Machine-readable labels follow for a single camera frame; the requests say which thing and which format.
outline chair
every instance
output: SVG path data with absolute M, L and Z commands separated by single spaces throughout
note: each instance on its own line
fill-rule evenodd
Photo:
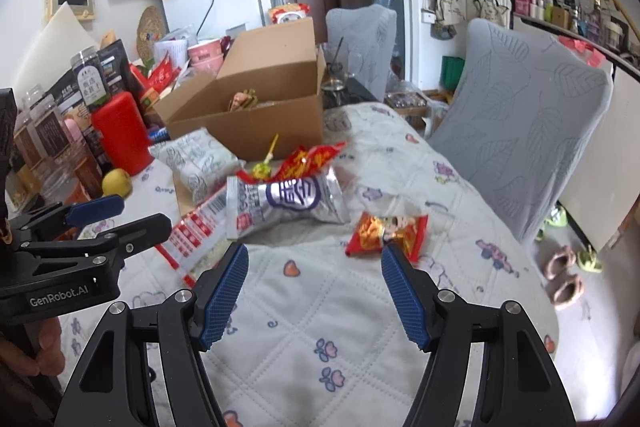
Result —
M 473 19 L 456 98 L 429 144 L 525 244 L 609 107 L 613 83 L 551 35 Z
M 363 66 L 358 81 L 380 102 L 384 99 L 391 57 L 396 42 L 398 16 L 378 4 L 357 10 L 336 8 L 326 15 L 329 47 L 344 37 L 350 53 L 359 53 Z

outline pink slipper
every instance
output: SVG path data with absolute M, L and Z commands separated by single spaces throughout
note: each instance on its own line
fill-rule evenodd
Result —
M 571 249 L 571 247 L 562 247 L 558 250 L 553 257 L 545 265 L 544 275 L 552 281 L 562 272 L 571 268 L 577 261 L 577 255 Z
M 571 306 L 584 293 L 584 283 L 579 275 L 569 275 L 562 282 L 562 286 L 551 297 L 556 310 Z

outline pink bowl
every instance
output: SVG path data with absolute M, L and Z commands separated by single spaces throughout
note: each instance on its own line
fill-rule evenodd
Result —
M 215 41 L 203 42 L 192 46 L 187 50 L 189 52 L 189 58 L 191 59 L 191 65 L 194 66 L 199 62 L 205 60 L 213 60 L 218 58 L 218 55 L 222 55 L 222 46 L 220 39 Z
M 209 60 L 203 60 L 193 65 L 193 68 L 196 71 L 201 71 L 203 73 L 210 73 L 213 76 L 218 76 L 220 73 L 220 68 L 222 68 L 222 64 L 225 63 L 224 55 L 220 54 L 217 57 L 210 58 Z

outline quilted bedspread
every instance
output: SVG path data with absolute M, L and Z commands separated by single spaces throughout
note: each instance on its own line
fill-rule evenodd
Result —
M 351 223 L 303 220 L 249 237 L 250 267 L 222 340 L 203 354 L 230 427 L 400 426 L 428 361 L 406 337 L 380 272 L 380 255 L 347 257 L 363 210 L 429 215 L 418 267 L 471 303 L 519 301 L 541 338 L 558 322 L 532 265 L 478 192 L 382 104 L 325 113 L 327 143 L 347 141 L 334 166 Z M 158 211 L 179 219 L 170 170 L 158 161 L 134 178 L 125 212 L 88 233 Z M 155 304 L 182 284 L 151 249 L 127 260 L 121 300 Z M 108 304 L 61 318 L 66 385 Z M 481 346 L 472 348 L 458 427 L 470 424 Z M 157 346 L 148 346 L 160 423 L 172 425 Z

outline hanging bag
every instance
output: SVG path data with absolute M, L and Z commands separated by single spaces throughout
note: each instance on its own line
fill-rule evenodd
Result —
M 508 12 L 509 8 L 501 6 L 498 0 L 474 0 L 474 6 L 478 10 L 478 17 L 506 28 L 504 14 Z
M 462 15 L 459 0 L 436 0 L 436 23 L 431 26 L 431 36 L 443 41 L 456 36 L 455 24 L 460 24 Z

